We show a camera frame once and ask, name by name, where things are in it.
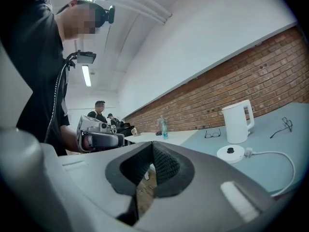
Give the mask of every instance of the water bottle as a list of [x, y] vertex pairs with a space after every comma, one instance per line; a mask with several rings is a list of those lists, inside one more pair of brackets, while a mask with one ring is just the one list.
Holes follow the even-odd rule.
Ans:
[[168, 139], [168, 137], [169, 137], [169, 135], [168, 135], [168, 127], [166, 125], [166, 122], [165, 122], [163, 116], [161, 116], [161, 118], [159, 118], [159, 121], [161, 123], [161, 130], [162, 130], [163, 139]]

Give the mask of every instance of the white electric kettle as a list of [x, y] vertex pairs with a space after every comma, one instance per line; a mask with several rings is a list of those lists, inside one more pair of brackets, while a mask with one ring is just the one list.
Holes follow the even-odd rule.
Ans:
[[[244, 108], [248, 108], [250, 124], [247, 125]], [[248, 130], [254, 126], [253, 112], [249, 100], [222, 108], [224, 115], [227, 141], [240, 144], [248, 138]]]

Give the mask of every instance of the red brick wall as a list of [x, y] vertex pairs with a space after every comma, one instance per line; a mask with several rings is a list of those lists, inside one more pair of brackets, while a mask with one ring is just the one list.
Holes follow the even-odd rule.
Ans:
[[142, 132], [156, 132], [167, 118], [169, 131], [224, 125], [223, 107], [249, 99], [254, 116], [290, 102], [309, 103], [308, 48], [296, 27], [277, 34], [203, 73], [128, 116]]

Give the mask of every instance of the person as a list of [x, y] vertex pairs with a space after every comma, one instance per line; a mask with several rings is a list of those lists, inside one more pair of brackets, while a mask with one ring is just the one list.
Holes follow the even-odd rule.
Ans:
[[101, 122], [107, 123], [106, 117], [102, 115], [104, 109], [105, 109], [105, 101], [97, 101], [95, 104], [95, 110], [90, 112], [87, 116], [96, 118]]
[[[31, 0], [19, 8], [14, 19], [6, 19], [6, 30], [0, 34], [12, 63], [33, 91], [17, 127], [41, 143], [51, 144], [58, 156], [66, 155], [65, 149], [79, 152], [76, 132], [68, 128], [68, 69], [62, 74], [53, 112], [55, 84], [64, 64], [62, 43], [81, 34], [95, 33], [104, 23], [103, 11], [92, 2], [72, 0], [54, 15], [50, 0]], [[55, 119], [47, 133], [52, 113]], [[82, 145], [90, 149], [87, 137]]]
[[107, 118], [111, 120], [111, 125], [115, 125], [117, 128], [120, 127], [119, 119], [115, 118], [112, 114], [108, 114]]

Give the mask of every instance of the kettle handle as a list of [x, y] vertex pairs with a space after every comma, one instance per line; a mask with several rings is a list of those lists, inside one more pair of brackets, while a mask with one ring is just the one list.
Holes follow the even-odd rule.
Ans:
[[247, 125], [247, 128], [249, 130], [254, 126], [254, 117], [253, 117], [251, 103], [249, 100], [242, 101], [241, 103], [243, 105], [243, 108], [248, 108], [250, 124]]

